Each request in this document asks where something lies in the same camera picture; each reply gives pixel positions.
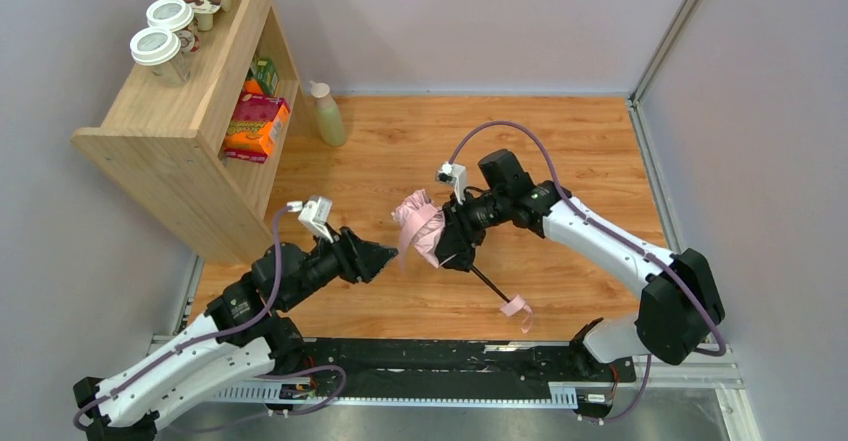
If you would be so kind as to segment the pink folding umbrella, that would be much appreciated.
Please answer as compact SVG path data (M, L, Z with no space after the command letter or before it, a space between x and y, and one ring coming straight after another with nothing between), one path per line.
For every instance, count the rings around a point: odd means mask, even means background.
M424 189L414 191L407 196L391 213L392 219L400 227L399 261L405 261L406 252L412 248L429 265L436 269L435 248L445 228L445 217L441 208L437 208ZM519 313L523 315L521 331L527 334L534 321L534 312L521 295L508 297L489 277L475 265L470 273L477 276L502 301L499 310L506 317Z

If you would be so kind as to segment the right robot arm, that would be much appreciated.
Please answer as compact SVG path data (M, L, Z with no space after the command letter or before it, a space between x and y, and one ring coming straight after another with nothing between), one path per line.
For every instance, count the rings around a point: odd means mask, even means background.
M574 337L597 363L651 354L681 364L725 318L706 257L688 248L674 253L651 244L586 207L553 180L535 183L516 156L500 149L478 167L488 185L475 191L459 164L443 164L437 181L454 192L442 207L446 226L435 254L443 267L473 270L477 247L489 228L510 222L562 244L623 283L639 301L637 312L598 319Z

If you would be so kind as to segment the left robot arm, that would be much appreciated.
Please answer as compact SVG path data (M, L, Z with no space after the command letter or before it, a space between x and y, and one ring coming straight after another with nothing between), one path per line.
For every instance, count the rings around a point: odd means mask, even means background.
M394 247L348 227L313 249L277 242L169 342L125 371L74 387L74 426L89 440L152 440L218 391L254 376L301 377L304 341L287 312L335 279L372 281Z

